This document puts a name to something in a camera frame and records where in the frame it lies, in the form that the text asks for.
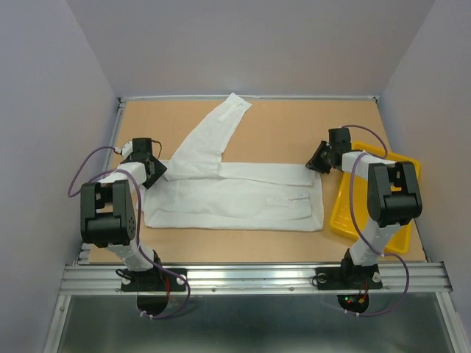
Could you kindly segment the white long sleeve shirt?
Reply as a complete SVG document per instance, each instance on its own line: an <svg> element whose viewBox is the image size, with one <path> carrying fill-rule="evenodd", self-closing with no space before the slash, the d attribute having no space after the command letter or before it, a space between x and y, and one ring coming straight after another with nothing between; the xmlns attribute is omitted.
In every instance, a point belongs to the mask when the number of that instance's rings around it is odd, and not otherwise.
<svg viewBox="0 0 471 353"><path fill-rule="evenodd" d="M231 137L252 105L232 93L165 161L144 192L151 228L317 232L324 223L322 182L300 164L225 163Z"/></svg>

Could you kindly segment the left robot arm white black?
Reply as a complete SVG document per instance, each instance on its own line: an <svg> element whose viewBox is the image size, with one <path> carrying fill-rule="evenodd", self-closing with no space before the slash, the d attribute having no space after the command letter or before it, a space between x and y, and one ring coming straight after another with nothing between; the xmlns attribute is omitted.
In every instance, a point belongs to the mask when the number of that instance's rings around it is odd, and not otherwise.
<svg viewBox="0 0 471 353"><path fill-rule="evenodd" d="M155 140L133 138L114 152L123 161L117 169L100 174L83 184L80 196L82 241L106 249L119 257L126 268L118 273L129 281L136 279L149 290L163 284L160 259L140 240L141 188L150 189L166 172L153 153Z"/></svg>

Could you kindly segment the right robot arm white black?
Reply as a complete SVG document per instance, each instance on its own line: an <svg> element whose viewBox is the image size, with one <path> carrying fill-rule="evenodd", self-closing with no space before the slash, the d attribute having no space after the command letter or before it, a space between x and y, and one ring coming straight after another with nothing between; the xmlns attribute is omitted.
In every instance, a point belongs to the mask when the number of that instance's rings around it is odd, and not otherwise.
<svg viewBox="0 0 471 353"><path fill-rule="evenodd" d="M378 157L352 147L350 128L370 132L383 147ZM345 253L339 268L339 279L347 287L355 287L372 273L379 259L386 257L387 243L401 228L422 213L422 198L416 169L410 161L393 161L382 138L370 128L348 124L328 130L328 140L320 142L305 167L328 174L335 168L350 175L349 211L359 239ZM360 229L354 211L354 181L366 181L367 222Z"/></svg>

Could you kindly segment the yellow plastic tray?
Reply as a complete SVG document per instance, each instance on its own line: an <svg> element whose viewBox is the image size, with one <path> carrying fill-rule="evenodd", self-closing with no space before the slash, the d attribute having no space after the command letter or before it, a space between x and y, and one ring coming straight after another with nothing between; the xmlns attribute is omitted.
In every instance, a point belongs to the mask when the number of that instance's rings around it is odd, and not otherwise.
<svg viewBox="0 0 471 353"><path fill-rule="evenodd" d="M369 154L374 154L379 157L384 156L384 150L382 147L376 147L363 142L353 142L353 148L365 151ZM369 213L367 209L367 181L358 176L354 179L353 188L353 207L354 215L357 224L361 231L364 230L366 223L369 219ZM359 239L358 233L353 225L350 215L350 174L343 174L337 199L333 206L333 211L329 221L330 229L334 233L344 238L348 238L354 241ZM394 252L398 254L406 254L409 250L409 244L411 239L411 231L414 228L414 222L411 221L408 225L402 227L392 239L388 242L385 250L387 252Z"/></svg>

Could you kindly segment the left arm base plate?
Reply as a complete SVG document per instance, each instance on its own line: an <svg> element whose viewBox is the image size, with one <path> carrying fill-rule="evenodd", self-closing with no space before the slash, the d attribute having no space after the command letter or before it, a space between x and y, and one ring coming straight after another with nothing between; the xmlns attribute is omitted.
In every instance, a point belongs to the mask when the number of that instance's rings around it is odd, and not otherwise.
<svg viewBox="0 0 471 353"><path fill-rule="evenodd" d="M173 274L151 268L147 271L131 271L118 268L115 273L121 278L120 291L135 293L136 306L141 317L156 320L171 318L184 307L182 304L171 303L171 295L187 293L188 288L182 278L187 278L186 268L170 269Z"/></svg>

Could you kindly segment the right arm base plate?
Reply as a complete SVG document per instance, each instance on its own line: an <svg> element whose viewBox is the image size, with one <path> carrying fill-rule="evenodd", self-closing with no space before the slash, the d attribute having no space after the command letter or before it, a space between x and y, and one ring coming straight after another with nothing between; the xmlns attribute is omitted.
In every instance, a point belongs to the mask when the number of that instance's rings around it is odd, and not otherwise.
<svg viewBox="0 0 471 353"><path fill-rule="evenodd" d="M364 314L369 306L369 292L383 287L378 265L354 266L350 270L340 265L318 267L311 282L319 290L336 290L341 308L355 314Z"/></svg>

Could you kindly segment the aluminium mounting rail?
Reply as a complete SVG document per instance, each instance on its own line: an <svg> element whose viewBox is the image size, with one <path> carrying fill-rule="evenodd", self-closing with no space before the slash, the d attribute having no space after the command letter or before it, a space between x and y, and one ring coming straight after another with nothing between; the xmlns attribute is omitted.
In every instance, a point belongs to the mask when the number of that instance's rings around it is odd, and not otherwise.
<svg viewBox="0 0 471 353"><path fill-rule="evenodd" d="M193 296L324 294L312 284L318 263L255 265L186 265ZM409 293L450 293L453 287L442 263L409 263ZM67 266L59 294L124 295L111 265Z"/></svg>

